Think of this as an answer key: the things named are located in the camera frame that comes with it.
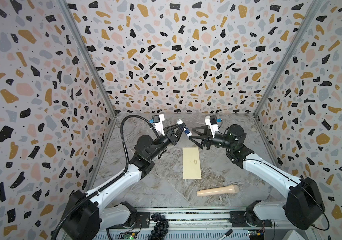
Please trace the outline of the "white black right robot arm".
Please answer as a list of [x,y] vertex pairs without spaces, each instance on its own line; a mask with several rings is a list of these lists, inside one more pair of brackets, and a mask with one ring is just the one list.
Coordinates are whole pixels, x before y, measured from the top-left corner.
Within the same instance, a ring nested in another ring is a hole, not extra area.
[[254,201],[244,213],[244,221],[256,227],[266,220],[288,221],[300,230],[307,230],[315,225],[325,213],[325,206],[317,183],[311,178],[304,180],[293,176],[263,160],[253,150],[246,147],[246,133],[240,125],[233,124],[224,134],[211,131],[209,126],[193,129],[195,135],[189,140],[200,149],[214,146],[226,150],[231,163],[255,174],[277,190],[283,201]]

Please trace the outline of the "blue white glue stick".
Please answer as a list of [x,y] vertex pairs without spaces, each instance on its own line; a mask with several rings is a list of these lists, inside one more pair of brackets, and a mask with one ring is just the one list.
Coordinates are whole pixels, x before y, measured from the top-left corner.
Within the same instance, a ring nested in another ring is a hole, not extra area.
[[181,119],[177,120],[177,124],[184,126],[183,131],[188,137],[190,137],[192,135],[190,129],[185,125],[185,123]]

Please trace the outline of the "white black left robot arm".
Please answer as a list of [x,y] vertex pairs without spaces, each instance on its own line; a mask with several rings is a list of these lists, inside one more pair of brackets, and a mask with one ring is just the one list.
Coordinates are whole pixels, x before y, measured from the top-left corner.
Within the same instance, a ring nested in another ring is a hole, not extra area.
[[115,207],[108,205],[123,191],[147,176],[154,167],[154,158],[161,158],[169,145],[176,145],[186,125],[175,124],[165,128],[164,135],[153,139],[143,135],[137,140],[135,153],[128,169],[120,171],[100,186],[83,193],[71,195],[59,228],[73,240],[92,240],[101,229],[114,226],[131,228],[136,221],[137,210],[127,202]]

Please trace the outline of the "cream paper envelope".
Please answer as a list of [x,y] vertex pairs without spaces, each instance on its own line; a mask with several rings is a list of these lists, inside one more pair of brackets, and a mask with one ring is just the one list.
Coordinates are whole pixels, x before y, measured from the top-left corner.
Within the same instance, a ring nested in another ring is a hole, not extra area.
[[183,148],[183,179],[202,178],[199,148]]

